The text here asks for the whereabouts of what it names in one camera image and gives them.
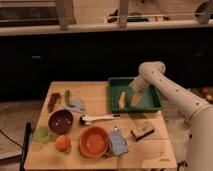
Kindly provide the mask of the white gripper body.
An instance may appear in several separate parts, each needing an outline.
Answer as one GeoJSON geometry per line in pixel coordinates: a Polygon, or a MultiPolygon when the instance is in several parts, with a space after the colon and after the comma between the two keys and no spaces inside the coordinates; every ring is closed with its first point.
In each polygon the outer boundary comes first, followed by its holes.
{"type": "Polygon", "coordinates": [[[149,83],[143,77],[137,76],[129,83],[129,87],[135,93],[142,93],[149,88],[149,83]]]}

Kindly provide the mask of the yellow gripper fingers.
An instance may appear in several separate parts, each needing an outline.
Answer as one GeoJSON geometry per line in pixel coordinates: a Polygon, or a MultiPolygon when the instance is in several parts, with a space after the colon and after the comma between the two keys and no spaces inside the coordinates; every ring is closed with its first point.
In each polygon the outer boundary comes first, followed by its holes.
{"type": "Polygon", "coordinates": [[[141,101],[142,97],[143,97],[142,93],[133,93],[132,96],[131,96],[130,105],[132,107],[136,107],[139,104],[139,102],[141,101]]]}

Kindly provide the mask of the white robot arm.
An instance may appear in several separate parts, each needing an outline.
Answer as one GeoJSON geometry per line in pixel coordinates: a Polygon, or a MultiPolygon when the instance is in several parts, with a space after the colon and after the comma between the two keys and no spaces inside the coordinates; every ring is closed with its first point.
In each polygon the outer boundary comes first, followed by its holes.
{"type": "Polygon", "coordinates": [[[191,135],[185,171],[213,171],[213,104],[165,77],[165,70],[161,61],[144,62],[129,86],[137,93],[156,86],[185,115],[191,135]]]}

